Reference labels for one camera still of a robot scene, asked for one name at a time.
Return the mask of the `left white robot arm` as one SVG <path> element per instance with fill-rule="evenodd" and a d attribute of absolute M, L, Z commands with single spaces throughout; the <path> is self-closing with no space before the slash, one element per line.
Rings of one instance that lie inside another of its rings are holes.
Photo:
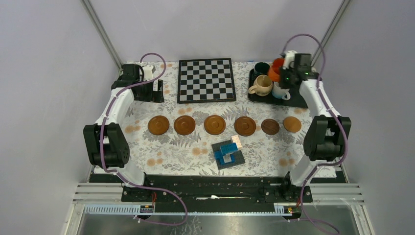
<path fill-rule="evenodd" d="M 153 88 L 154 72 L 153 65 L 124 64 L 118 79 L 111 85 L 110 100 L 102 115 L 83 129 L 91 165 L 117 176 L 127 187 L 134 187 L 133 195 L 140 201 L 148 200 L 152 189 L 146 173 L 130 161 L 130 148 L 121 126 L 134 101 L 164 101 L 163 81 L 158 79 L 157 89 Z"/>

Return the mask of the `dark walnut coaster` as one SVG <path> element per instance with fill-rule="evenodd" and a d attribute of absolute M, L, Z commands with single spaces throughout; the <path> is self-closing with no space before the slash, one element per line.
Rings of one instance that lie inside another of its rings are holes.
<path fill-rule="evenodd" d="M 279 123 L 274 119 L 265 119 L 261 123 L 261 129 L 267 135 L 275 135 L 279 132 Z"/>

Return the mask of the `light orange coaster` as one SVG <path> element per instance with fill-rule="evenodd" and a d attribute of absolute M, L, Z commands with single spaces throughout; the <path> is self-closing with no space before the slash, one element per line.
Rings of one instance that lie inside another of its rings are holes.
<path fill-rule="evenodd" d="M 288 132 L 297 133 L 301 130 L 302 123 L 298 118 L 289 116 L 283 120 L 283 126 Z"/>

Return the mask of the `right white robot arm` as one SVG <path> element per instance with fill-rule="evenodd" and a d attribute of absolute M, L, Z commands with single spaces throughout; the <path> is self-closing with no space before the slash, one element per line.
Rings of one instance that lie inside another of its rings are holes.
<path fill-rule="evenodd" d="M 304 156 L 289 172 L 289 182 L 281 187 L 281 197 L 288 202 L 300 195 L 300 186 L 306 185 L 321 166 L 333 166 L 336 158 L 347 150 L 351 120 L 331 104 L 321 75 L 312 71 L 311 55 L 289 50 L 283 53 L 284 63 L 279 68 L 279 86 L 298 89 L 313 120 L 303 142 Z"/>

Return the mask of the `black cup tray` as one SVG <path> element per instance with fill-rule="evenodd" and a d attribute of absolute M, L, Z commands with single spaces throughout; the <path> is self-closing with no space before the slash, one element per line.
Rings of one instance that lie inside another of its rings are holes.
<path fill-rule="evenodd" d="M 282 98 L 276 98 L 271 93 L 266 96 L 259 96 L 257 94 L 248 93 L 248 99 L 252 102 L 267 103 L 273 105 L 282 105 L 288 107 L 297 107 L 297 108 L 308 108 L 304 98 L 299 93 L 299 86 L 291 88 L 289 90 L 291 98 L 289 100 L 284 100 Z"/>

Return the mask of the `brown wooden ringed coaster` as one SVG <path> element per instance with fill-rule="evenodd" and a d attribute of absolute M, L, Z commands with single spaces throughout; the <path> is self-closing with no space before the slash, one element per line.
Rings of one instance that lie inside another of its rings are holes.
<path fill-rule="evenodd" d="M 250 117 L 239 117 L 234 122 L 234 129 L 241 136 L 251 136 L 256 131 L 256 123 Z"/>
<path fill-rule="evenodd" d="M 226 122 L 223 117 L 218 115 L 211 115 L 204 121 L 204 129 L 208 134 L 219 135 L 224 132 Z"/>
<path fill-rule="evenodd" d="M 155 116 L 148 121 L 148 130 L 153 135 L 162 135 L 169 129 L 170 123 L 165 116 Z"/>
<path fill-rule="evenodd" d="M 191 116 L 180 116 L 174 122 L 174 129 L 179 135 L 189 135 L 195 130 L 195 120 Z"/>

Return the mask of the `orange mug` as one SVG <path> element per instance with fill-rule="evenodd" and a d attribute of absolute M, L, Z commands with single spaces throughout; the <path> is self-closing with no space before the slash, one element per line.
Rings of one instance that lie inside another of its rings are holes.
<path fill-rule="evenodd" d="M 270 65 L 268 76 L 273 82 L 280 82 L 279 68 L 283 66 L 285 58 L 279 57 Z"/>

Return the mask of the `black white chessboard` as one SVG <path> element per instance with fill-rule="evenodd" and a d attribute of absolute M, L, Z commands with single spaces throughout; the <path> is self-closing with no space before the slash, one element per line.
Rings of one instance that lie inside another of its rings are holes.
<path fill-rule="evenodd" d="M 177 102 L 208 103 L 236 101 L 230 58 L 179 61 Z"/>

